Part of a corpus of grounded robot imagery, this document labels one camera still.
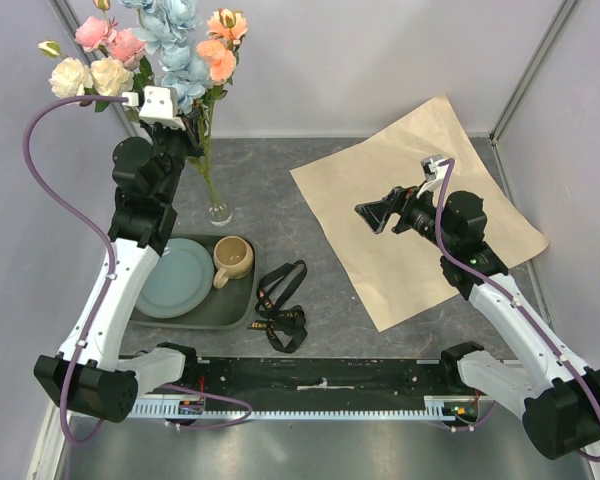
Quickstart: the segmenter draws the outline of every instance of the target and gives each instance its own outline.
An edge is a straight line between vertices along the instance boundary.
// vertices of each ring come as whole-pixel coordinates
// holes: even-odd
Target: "green tray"
[[[174,234],[173,238],[188,238],[202,245],[213,257],[213,249],[228,235]],[[242,236],[253,248],[253,268],[246,277],[229,280],[224,288],[211,291],[193,310],[173,318],[153,318],[134,308],[129,322],[148,327],[190,328],[198,330],[231,329],[243,325],[256,301],[259,252],[252,241]]]

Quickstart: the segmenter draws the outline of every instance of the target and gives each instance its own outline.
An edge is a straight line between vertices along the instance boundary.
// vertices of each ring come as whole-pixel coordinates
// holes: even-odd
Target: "plate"
[[[202,245],[172,238],[145,281],[136,308],[153,318],[184,315],[207,296],[213,276],[213,260]]]

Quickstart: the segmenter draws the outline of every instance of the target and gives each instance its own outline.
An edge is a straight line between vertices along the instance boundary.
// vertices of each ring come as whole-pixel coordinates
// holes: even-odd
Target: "kraft paper sheet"
[[[484,199],[486,241],[507,266],[549,244],[491,178],[447,97],[433,98],[368,140],[291,172],[379,331],[457,294],[436,246],[413,231],[392,233],[397,215],[375,235],[353,210],[395,186],[420,185],[420,161],[435,154],[456,159],[448,193],[468,190]]]

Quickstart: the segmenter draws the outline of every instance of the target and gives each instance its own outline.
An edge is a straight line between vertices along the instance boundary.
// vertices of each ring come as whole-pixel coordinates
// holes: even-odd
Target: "mug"
[[[229,279],[246,276],[253,267],[253,249],[240,237],[224,237],[213,249],[213,263],[218,269],[213,286],[224,287]]]

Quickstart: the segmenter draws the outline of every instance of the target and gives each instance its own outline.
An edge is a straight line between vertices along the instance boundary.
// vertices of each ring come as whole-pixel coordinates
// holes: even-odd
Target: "pink rose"
[[[140,60],[145,56],[144,42],[138,40],[130,28],[126,28],[115,36],[109,45],[109,53],[117,58],[129,70],[140,66]]]
[[[82,45],[85,52],[92,52],[100,45],[110,43],[116,36],[115,29],[106,20],[89,17],[76,30],[76,42]]]

